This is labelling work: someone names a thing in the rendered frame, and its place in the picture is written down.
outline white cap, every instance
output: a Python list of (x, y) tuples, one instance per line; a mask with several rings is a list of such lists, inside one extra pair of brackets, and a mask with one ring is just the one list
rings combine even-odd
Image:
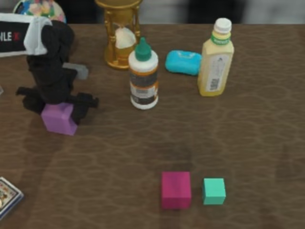
[(216, 20), (214, 25), (214, 30), (221, 34), (226, 34), (231, 32), (232, 22), (227, 18), (219, 18)]

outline card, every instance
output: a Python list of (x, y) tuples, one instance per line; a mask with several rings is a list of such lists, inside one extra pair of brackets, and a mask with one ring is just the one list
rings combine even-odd
[(0, 177), (0, 220), (22, 199), (23, 193), (3, 177)]

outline globe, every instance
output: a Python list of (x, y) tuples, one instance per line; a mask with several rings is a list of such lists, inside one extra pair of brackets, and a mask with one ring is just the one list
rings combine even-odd
[(65, 13), (54, 0), (20, 0), (13, 13), (43, 16), (67, 23)]

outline barcode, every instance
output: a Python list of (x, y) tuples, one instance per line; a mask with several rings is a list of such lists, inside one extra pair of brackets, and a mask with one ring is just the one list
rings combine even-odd
[(219, 84), (219, 79), (212, 79), (210, 90), (211, 91), (217, 90), (218, 84)]
[(139, 94), (147, 94), (148, 90), (136, 89), (136, 92)]

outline sand timer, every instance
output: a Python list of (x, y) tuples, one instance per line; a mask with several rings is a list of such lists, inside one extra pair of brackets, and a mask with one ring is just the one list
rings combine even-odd
[(142, 0), (95, 0), (104, 8), (108, 34), (106, 62), (115, 69), (128, 69), (128, 56), (140, 39), (139, 6)]

